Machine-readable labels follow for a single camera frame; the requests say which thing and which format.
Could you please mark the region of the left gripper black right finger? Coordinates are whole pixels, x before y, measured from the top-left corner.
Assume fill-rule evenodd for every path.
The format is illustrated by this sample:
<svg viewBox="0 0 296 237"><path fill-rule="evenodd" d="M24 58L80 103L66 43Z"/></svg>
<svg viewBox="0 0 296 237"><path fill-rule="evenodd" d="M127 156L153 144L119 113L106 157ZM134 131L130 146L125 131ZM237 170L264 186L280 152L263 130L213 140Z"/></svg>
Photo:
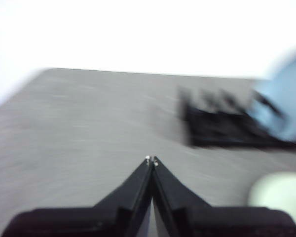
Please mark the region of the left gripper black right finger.
<svg viewBox="0 0 296 237"><path fill-rule="evenodd" d="M296 237L284 211L266 207L211 206L185 186L157 157L151 181L160 237Z"/></svg>

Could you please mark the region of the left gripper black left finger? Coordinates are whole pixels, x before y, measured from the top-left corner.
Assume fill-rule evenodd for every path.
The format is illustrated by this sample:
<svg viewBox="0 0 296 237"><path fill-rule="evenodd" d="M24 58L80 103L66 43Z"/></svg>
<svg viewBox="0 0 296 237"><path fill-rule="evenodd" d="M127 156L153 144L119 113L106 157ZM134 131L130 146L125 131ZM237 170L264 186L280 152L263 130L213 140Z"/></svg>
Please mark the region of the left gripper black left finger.
<svg viewBox="0 0 296 237"><path fill-rule="evenodd" d="M42 208L17 214L4 237L146 237L150 218L150 157L94 206Z"/></svg>

